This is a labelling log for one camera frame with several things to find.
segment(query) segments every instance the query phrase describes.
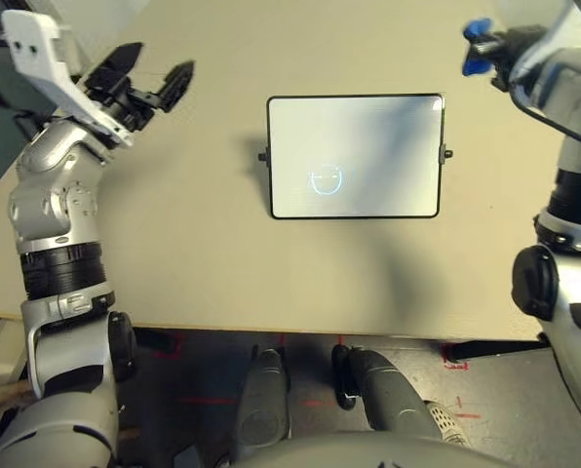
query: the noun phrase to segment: silver robot arm segment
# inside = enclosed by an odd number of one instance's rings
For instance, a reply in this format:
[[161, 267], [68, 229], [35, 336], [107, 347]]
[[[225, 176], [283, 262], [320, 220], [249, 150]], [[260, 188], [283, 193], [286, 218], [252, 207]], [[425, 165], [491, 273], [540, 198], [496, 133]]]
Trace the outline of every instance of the silver robot arm segment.
[[115, 295], [100, 261], [97, 187], [111, 149], [132, 145], [132, 132], [155, 109], [172, 110], [194, 64], [177, 65], [161, 90], [144, 93], [128, 77], [141, 45], [129, 44], [89, 75], [83, 92], [59, 61], [61, 37], [50, 17], [8, 11], [3, 25], [17, 71], [69, 115], [24, 148], [9, 200], [27, 295], [21, 313], [28, 375], [39, 402], [1, 437], [0, 467], [28, 460], [110, 466], [117, 456], [116, 386], [136, 367], [136, 342], [128, 316], [110, 311]]
[[494, 86], [509, 92], [520, 110], [566, 134], [555, 190], [535, 218], [538, 245], [514, 263], [512, 298], [539, 320], [581, 412], [581, 48], [555, 43], [542, 61], [531, 62], [531, 51], [551, 43], [545, 38], [553, 32], [530, 26], [491, 33], [487, 21], [473, 21], [464, 32], [471, 42], [464, 74], [493, 65]]

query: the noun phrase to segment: white table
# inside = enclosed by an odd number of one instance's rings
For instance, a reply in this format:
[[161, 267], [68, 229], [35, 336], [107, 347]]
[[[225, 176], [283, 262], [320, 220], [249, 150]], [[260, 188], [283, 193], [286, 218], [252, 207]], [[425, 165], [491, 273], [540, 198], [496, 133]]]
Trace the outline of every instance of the white table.
[[[103, 260], [136, 324], [440, 338], [534, 338], [511, 267], [535, 241], [561, 137], [489, 77], [463, 78], [478, 1], [154, 0], [121, 37], [156, 89], [197, 60], [188, 96], [119, 151], [99, 195]], [[265, 101], [273, 95], [441, 92], [434, 219], [279, 221], [268, 213]], [[24, 298], [0, 180], [0, 316]]]

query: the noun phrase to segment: red tape marking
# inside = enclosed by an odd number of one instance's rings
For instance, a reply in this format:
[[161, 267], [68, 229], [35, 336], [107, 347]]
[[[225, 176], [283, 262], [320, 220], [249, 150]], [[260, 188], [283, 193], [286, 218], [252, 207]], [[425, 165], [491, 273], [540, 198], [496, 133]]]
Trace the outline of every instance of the red tape marking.
[[455, 414], [457, 417], [467, 417], [469, 419], [481, 419], [482, 416], [480, 414], [475, 414], [473, 412], [457, 412]]
[[335, 403], [330, 400], [303, 400], [301, 402], [302, 405], [308, 408], [315, 408], [315, 407], [333, 407]]

